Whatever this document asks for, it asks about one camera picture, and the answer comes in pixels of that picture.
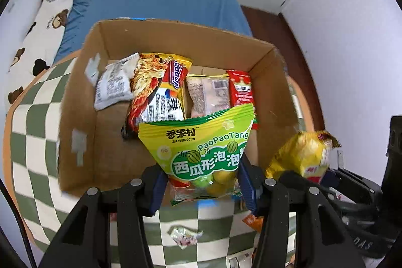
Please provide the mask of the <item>yellow snack packet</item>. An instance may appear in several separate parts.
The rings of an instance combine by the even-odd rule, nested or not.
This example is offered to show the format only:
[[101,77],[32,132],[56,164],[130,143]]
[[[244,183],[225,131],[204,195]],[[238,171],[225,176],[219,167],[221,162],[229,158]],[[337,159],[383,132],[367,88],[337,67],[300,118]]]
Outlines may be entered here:
[[330,166],[330,152],[340,147],[338,140],[327,131],[301,131],[276,152],[265,169],[265,176],[278,180],[285,171],[293,171],[319,183]]

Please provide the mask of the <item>green bubble gum candy bag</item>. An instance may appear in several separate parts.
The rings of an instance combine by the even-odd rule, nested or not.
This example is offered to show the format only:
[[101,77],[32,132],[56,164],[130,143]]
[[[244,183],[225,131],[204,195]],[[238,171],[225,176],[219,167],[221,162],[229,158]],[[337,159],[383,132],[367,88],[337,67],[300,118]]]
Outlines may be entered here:
[[142,123],[139,139],[167,174],[173,202],[239,192],[240,160],[254,123],[250,103],[187,120]]

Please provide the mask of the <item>orange snack packet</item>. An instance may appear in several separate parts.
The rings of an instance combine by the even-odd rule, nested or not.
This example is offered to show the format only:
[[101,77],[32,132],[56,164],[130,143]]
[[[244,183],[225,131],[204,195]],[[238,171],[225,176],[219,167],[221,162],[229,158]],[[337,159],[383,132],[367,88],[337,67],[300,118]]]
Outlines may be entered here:
[[252,213],[249,215],[245,216],[245,218],[242,219],[242,221],[251,229],[255,230],[257,233],[261,233],[262,231],[262,226],[263,226],[263,217],[256,217]]

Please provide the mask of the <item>green white checkered cloth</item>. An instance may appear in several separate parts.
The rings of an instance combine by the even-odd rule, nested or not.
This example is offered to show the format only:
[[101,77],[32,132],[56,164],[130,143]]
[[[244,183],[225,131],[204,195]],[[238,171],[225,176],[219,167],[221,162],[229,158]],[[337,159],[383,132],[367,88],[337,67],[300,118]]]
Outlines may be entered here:
[[[77,199],[60,190],[57,179],[61,101],[76,59],[47,69],[9,113],[4,133],[6,185],[27,234],[46,250]],[[242,219],[238,199],[219,199],[162,207],[144,219],[155,267],[225,267],[226,259],[257,246],[258,234]],[[204,231],[194,246],[179,248],[169,236],[173,226]]]

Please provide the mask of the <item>white cow milk candy packet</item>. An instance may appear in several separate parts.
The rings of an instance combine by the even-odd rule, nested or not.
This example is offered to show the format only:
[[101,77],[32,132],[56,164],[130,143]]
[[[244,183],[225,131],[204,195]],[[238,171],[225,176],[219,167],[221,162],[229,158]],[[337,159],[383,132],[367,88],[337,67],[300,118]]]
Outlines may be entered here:
[[203,234],[204,231],[196,231],[184,226],[173,226],[169,232],[169,236],[181,249],[197,244]]

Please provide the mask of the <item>red packet in box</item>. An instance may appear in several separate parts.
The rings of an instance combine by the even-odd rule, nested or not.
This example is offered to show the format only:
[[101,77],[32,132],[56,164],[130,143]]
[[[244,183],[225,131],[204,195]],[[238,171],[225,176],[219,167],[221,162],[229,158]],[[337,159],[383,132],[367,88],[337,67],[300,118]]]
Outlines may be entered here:
[[228,70],[226,73],[229,78],[228,87],[231,107],[251,103],[254,107],[254,122],[252,129],[258,130],[259,125],[257,121],[251,77],[247,72],[240,70]]

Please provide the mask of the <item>beige packet in box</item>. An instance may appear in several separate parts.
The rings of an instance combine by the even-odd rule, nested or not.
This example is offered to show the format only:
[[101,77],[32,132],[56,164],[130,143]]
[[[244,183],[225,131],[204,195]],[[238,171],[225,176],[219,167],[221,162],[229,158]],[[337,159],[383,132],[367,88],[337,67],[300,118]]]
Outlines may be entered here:
[[208,116],[230,109],[229,76],[227,73],[215,76],[189,74],[187,89],[192,100],[191,117]]

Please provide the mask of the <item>noodle packet in box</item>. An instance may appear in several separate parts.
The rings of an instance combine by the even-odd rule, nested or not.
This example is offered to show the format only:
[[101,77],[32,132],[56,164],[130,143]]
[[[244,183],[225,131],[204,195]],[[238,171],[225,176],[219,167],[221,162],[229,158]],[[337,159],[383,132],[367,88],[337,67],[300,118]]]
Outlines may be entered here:
[[183,85],[191,66],[180,55],[140,54],[130,80],[134,98],[121,129],[124,139],[136,139],[141,123],[185,120]]

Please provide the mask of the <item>white packet in box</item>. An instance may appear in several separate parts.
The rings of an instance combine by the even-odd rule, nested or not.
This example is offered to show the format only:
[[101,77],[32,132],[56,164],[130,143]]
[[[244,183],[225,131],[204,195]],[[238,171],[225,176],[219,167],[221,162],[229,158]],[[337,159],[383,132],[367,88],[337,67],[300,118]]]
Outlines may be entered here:
[[139,58],[139,53],[134,53],[106,66],[96,85],[94,102],[96,111],[134,98],[130,80],[134,77]]

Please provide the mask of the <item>bear print pillow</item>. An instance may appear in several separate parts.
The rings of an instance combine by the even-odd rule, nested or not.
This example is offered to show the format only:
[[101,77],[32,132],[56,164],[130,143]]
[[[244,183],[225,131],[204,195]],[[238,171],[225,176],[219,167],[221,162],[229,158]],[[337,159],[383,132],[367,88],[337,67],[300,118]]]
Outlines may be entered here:
[[16,50],[7,74],[7,109],[35,77],[50,68],[61,45],[73,1],[41,0],[33,24]]

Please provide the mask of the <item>blue bed sheet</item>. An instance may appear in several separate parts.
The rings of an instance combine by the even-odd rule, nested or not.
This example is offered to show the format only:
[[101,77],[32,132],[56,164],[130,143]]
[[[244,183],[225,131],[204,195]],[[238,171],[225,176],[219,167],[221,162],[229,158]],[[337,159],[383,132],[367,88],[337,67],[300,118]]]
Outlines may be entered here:
[[96,22],[115,18],[174,20],[252,35],[237,0],[74,0],[55,60],[79,50]]

